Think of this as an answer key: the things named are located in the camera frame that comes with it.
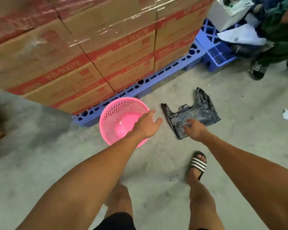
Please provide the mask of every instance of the forearm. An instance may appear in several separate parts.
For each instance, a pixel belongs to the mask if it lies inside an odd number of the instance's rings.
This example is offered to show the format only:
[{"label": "forearm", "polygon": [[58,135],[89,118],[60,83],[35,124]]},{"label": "forearm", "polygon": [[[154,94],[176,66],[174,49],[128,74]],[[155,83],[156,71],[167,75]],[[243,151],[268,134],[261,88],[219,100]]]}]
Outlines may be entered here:
[{"label": "forearm", "polygon": [[288,169],[206,134],[203,143],[265,224],[288,227]]},{"label": "forearm", "polygon": [[56,229],[87,229],[140,142],[128,134],[78,164],[43,195],[19,229],[32,229],[36,221],[49,224],[41,229],[50,229],[53,223]]}]

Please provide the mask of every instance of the gray floor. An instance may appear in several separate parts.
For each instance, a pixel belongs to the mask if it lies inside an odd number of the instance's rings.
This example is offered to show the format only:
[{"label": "gray floor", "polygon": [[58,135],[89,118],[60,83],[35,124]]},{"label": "gray floor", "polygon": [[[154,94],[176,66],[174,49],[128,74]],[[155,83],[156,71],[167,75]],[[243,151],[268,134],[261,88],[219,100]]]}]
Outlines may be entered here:
[{"label": "gray floor", "polygon": [[[236,147],[288,168],[288,71],[284,64],[269,69],[261,81],[247,75],[248,63],[236,61],[217,73],[203,65],[179,72],[143,98],[155,117],[160,103],[172,110],[192,104],[192,92],[210,95],[222,119],[208,129]],[[74,125],[68,114],[0,92],[0,112],[9,119],[0,141],[0,230],[14,229],[41,195],[84,159],[107,147],[97,125]],[[185,166],[193,150],[208,158],[202,182],[215,198],[226,229],[267,229],[243,199],[207,148],[189,138],[178,140],[164,122],[158,133],[137,149],[127,164],[123,184],[129,188],[134,221],[142,229],[187,229],[188,186]],[[103,218],[103,207],[92,229]]]}]

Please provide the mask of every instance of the black plastic bag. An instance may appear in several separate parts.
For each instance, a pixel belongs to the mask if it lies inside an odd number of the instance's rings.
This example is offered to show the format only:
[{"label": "black plastic bag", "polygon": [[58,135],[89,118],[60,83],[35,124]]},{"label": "black plastic bag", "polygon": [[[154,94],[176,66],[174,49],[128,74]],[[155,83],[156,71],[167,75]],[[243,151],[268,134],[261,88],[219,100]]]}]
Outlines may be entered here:
[{"label": "black plastic bag", "polygon": [[187,119],[199,120],[202,124],[209,126],[221,120],[212,104],[210,97],[201,89],[196,88],[195,102],[192,106],[187,104],[178,108],[178,112],[173,113],[166,103],[161,107],[166,115],[169,125],[173,129],[178,139],[187,137],[183,125]]}]

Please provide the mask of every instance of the pink laundry basket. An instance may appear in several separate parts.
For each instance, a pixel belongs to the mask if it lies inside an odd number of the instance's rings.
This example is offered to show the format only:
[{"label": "pink laundry basket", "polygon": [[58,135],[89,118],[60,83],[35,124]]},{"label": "pink laundry basket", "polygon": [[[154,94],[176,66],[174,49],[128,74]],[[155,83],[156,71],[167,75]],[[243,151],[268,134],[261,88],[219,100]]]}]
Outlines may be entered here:
[{"label": "pink laundry basket", "polygon": [[[149,108],[134,97],[121,97],[110,102],[102,111],[99,128],[105,142],[111,145],[131,131],[139,117],[149,112]],[[140,147],[147,139],[142,140]]]}]

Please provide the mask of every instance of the black slide sandal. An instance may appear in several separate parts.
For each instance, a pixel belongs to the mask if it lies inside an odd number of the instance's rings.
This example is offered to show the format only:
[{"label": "black slide sandal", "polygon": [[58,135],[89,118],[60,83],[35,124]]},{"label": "black slide sandal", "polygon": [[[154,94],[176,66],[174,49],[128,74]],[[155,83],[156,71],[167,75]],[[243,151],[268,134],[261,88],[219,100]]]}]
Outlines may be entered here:
[{"label": "black slide sandal", "polygon": [[[206,162],[203,162],[200,159],[198,159],[197,155],[203,156],[206,159]],[[195,169],[197,169],[198,171],[201,172],[200,176],[198,177],[198,180],[200,180],[200,178],[202,177],[203,173],[205,172],[206,166],[207,166],[207,158],[206,158],[205,154],[203,154],[200,151],[196,151],[195,153],[193,153],[192,161],[191,161],[191,165],[190,166],[191,166],[190,168],[193,167],[193,168],[195,168]]]}]

